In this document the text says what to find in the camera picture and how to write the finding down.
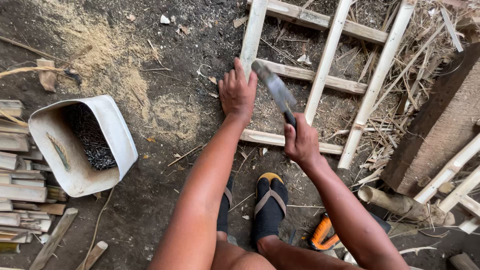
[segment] sandal strap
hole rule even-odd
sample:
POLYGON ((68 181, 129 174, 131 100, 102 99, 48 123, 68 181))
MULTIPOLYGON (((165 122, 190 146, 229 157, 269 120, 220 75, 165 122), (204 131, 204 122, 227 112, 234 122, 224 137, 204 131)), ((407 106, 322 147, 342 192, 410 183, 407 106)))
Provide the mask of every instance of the sandal strap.
POLYGON ((267 193, 265 193, 265 195, 262 197, 262 199, 260 199, 260 201, 255 206, 255 212, 254 212, 254 215, 253 215, 254 218, 257 216, 257 213, 263 208, 263 206, 265 206, 265 204, 267 203, 267 201, 270 197, 273 197, 276 200, 276 202, 278 203, 278 205, 280 206, 280 208, 283 211, 283 216, 286 216, 287 207, 285 206, 285 203, 283 202, 282 198, 280 197, 280 195, 277 192, 272 190, 272 188, 268 187, 267 193))
POLYGON ((225 187, 225 190, 223 191, 223 193, 225 194, 225 196, 227 196, 228 209, 230 210, 230 208, 232 207, 232 193, 230 192, 230 190, 227 187, 225 187))

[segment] left hand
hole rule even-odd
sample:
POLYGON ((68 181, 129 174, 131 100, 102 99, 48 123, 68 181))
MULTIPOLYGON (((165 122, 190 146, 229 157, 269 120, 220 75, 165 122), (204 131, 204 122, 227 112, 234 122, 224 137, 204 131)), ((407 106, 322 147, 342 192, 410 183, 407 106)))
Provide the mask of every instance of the left hand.
POLYGON ((240 59, 233 61, 235 69, 225 73, 223 80, 218 81, 218 92, 225 115, 239 116, 246 124, 253 113, 253 101, 257 91, 257 74, 250 73, 249 82, 245 80, 240 59))

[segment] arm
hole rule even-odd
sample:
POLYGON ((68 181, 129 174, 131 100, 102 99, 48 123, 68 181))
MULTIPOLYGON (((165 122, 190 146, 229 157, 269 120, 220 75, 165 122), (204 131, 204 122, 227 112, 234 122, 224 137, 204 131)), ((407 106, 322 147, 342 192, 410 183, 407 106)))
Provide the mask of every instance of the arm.
POLYGON ((407 270, 385 231, 371 217, 318 152, 318 133, 302 113, 297 131, 285 124, 285 153, 300 165, 320 193, 335 232, 359 265, 369 270, 407 270))
POLYGON ((253 112, 257 76, 247 85, 240 60, 218 82, 225 120, 197 158, 149 269, 210 269, 216 219, 243 129, 253 112))

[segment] black rubber grip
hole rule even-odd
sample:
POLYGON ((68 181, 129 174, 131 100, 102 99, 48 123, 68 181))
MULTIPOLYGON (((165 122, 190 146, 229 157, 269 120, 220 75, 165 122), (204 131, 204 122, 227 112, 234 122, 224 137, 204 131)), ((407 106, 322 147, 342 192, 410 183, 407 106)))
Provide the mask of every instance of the black rubber grip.
POLYGON ((297 120, 295 119, 295 116, 293 116, 291 111, 286 111, 283 114, 285 116, 285 121, 293 126, 295 131, 297 130, 297 120))

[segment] hand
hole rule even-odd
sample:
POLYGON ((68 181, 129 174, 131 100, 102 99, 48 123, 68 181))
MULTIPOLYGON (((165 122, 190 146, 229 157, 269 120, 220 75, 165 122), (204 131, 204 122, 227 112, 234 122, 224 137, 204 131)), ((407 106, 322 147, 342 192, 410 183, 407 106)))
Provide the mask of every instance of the hand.
POLYGON ((297 131, 291 124, 283 125, 285 153, 305 171, 312 168, 324 157, 318 152, 318 132, 307 124, 303 113, 294 112, 297 131))
POLYGON ((222 109, 226 116, 240 116, 248 124, 253 113, 253 101, 257 91, 257 74, 250 73, 249 82, 245 80, 240 59, 233 61, 235 69, 225 73, 223 80, 218 81, 218 92, 222 109))

